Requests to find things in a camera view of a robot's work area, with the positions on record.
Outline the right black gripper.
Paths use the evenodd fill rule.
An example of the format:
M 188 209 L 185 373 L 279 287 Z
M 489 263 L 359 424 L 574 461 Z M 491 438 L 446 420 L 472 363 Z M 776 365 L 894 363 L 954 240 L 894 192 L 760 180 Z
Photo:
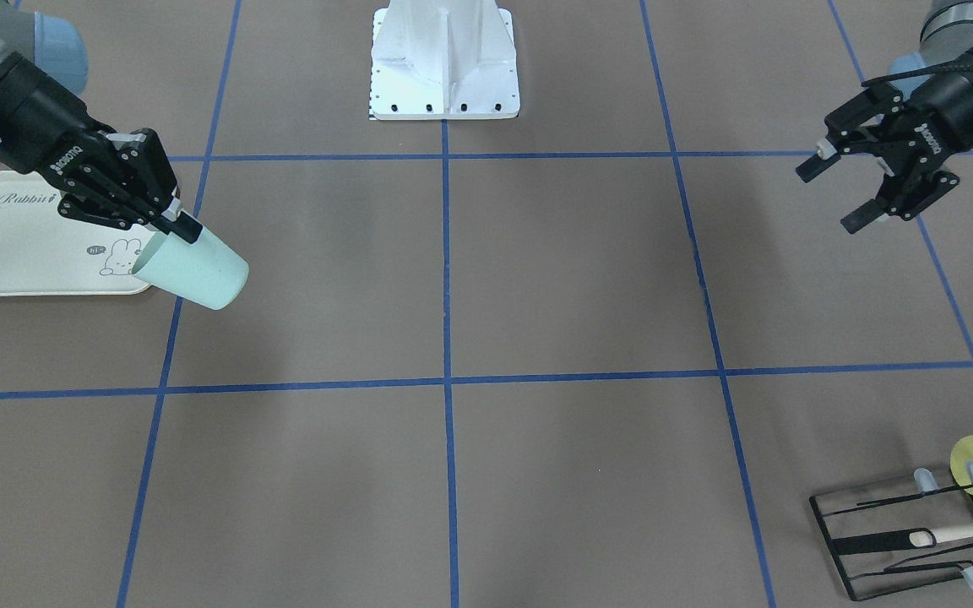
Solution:
M 0 57 L 0 166 L 35 173 L 62 195 L 58 213 L 126 231 L 144 225 L 188 245 L 204 225 L 178 203 L 178 180 L 152 128 L 119 133 L 19 55 Z

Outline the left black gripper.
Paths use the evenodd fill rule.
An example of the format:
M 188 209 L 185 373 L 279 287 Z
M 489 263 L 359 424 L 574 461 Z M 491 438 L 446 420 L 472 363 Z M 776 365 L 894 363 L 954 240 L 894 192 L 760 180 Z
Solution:
M 796 167 L 803 183 L 845 155 L 872 155 L 883 171 L 877 195 L 841 226 L 854 235 L 888 216 L 914 220 L 959 184 L 945 162 L 973 150 L 973 47 L 950 62 L 862 82 L 824 122 L 824 141 Z

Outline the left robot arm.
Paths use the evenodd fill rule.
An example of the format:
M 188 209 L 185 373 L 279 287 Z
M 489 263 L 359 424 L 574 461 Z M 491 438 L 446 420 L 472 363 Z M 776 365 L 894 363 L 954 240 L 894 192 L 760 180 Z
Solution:
M 855 234 L 888 216 L 910 222 L 959 184 L 951 155 L 973 150 L 973 1 L 935 1 L 915 53 L 825 117 L 814 155 L 796 168 L 810 182 L 845 155 L 872 155 L 877 195 L 842 219 Z

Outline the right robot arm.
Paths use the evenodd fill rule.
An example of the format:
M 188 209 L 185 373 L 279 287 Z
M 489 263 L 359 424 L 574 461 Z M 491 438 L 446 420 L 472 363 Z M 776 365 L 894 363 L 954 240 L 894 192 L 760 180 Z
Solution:
M 65 218 L 128 230 L 143 225 L 194 243 L 204 230 L 178 201 L 155 131 L 119 133 L 8 39 L 0 7 L 0 166 L 35 173 L 62 193 Z

